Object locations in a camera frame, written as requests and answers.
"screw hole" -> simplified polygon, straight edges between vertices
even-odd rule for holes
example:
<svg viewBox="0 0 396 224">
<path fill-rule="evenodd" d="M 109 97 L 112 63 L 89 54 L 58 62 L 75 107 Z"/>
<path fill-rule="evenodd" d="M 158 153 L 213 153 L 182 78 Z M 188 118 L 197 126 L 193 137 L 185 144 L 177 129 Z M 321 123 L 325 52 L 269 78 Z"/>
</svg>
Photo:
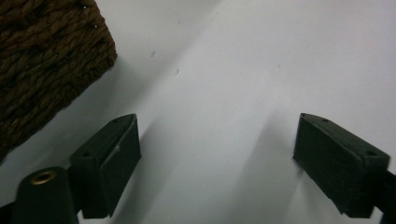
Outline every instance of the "screw hole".
<svg viewBox="0 0 396 224">
<path fill-rule="evenodd" d="M 31 183 L 33 185 L 42 185 L 47 182 L 50 182 L 53 178 L 55 178 L 56 173 L 53 171 L 45 171 L 41 174 L 36 175 L 32 178 Z"/>
</svg>

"woven basket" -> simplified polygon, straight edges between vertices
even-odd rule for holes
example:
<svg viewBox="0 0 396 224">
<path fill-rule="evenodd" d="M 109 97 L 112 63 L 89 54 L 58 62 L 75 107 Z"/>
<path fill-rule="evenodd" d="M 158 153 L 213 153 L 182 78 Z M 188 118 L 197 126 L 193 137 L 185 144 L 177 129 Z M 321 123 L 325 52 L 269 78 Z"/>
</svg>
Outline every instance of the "woven basket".
<svg viewBox="0 0 396 224">
<path fill-rule="evenodd" d="M 116 58 L 93 0 L 0 1 L 0 161 Z"/>
</svg>

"white table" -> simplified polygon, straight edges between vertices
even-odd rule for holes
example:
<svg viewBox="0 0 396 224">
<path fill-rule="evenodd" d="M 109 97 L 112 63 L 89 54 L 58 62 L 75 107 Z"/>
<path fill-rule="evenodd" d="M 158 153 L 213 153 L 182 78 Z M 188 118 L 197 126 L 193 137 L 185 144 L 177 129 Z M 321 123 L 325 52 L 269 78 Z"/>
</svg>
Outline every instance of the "white table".
<svg viewBox="0 0 396 224">
<path fill-rule="evenodd" d="M 291 157 L 301 112 L 396 157 L 395 1 L 97 3 L 119 58 L 7 157 L 0 205 L 136 113 L 143 158 L 116 213 L 81 223 L 378 223 L 340 215 Z"/>
</svg>

